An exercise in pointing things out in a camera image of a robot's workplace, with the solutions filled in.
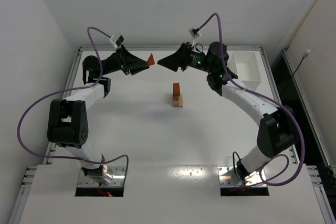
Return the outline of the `red-brown wedge block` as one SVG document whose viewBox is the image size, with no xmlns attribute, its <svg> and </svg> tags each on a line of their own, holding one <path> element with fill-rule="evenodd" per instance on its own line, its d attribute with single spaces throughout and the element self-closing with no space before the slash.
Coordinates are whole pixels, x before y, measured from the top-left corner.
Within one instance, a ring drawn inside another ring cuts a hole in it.
<svg viewBox="0 0 336 224">
<path fill-rule="evenodd" d="M 150 56 L 148 57 L 148 59 L 147 59 L 146 62 L 147 62 L 147 66 L 148 67 L 150 67 L 150 66 L 152 66 L 152 65 L 155 64 L 155 60 L 154 60 L 153 54 L 150 54 Z"/>
</svg>

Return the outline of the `red-brown arch block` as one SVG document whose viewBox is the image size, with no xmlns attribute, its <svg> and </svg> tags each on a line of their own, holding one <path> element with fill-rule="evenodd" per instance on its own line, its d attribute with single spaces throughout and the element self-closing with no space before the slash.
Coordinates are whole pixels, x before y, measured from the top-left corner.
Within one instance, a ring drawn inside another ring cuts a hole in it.
<svg viewBox="0 0 336 224">
<path fill-rule="evenodd" d="M 173 83 L 173 96 L 178 97 L 181 95 L 180 84 L 178 82 Z"/>
</svg>

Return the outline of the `long light wood plank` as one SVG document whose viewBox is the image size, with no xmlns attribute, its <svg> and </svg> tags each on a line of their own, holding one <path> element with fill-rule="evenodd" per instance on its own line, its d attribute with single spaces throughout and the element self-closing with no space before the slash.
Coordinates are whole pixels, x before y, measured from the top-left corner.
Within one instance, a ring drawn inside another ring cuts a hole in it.
<svg viewBox="0 0 336 224">
<path fill-rule="evenodd" d="M 179 107 L 180 106 L 180 101 L 179 100 L 173 100 L 173 106 L 174 107 Z"/>
</svg>

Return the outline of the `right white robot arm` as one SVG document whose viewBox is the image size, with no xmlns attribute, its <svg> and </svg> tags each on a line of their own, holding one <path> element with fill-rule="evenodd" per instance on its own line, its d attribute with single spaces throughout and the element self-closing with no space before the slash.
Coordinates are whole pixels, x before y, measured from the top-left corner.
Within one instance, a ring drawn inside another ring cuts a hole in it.
<svg viewBox="0 0 336 224">
<path fill-rule="evenodd" d="M 207 52 L 197 51 L 183 43 L 173 54 L 158 64 L 174 72 L 188 67 L 207 73 L 207 83 L 221 97 L 230 100 L 249 115 L 258 126 L 256 146 L 234 165 L 234 177 L 243 180 L 261 169 L 290 146 L 303 140 L 301 129 L 292 111 L 282 104 L 248 89 L 227 62 L 227 47 L 217 41 Z"/>
</svg>

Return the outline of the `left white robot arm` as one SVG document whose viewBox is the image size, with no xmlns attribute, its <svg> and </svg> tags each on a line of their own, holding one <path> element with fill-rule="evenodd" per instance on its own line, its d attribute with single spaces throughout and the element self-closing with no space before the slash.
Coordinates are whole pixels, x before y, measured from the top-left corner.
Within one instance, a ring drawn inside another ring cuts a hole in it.
<svg viewBox="0 0 336 224">
<path fill-rule="evenodd" d="M 84 89 L 64 99 L 54 99 L 50 104 L 47 129 L 49 142 L 70 152 L 80 162 L 84 175 L 99 184 L 111 183 L 113 174 L 104 156 L 87 141 L 87 111 L 109 94 L 111 80 L 106 77 L 107 74 L 121 70 L 125 74 L 134 75 L 154 64 L 153 56 L 142 60 L 128 52 L 123 45 L 103 61 L 99 61 L 96 56 L 87 56 L 82 63 Z"/>
</svg>

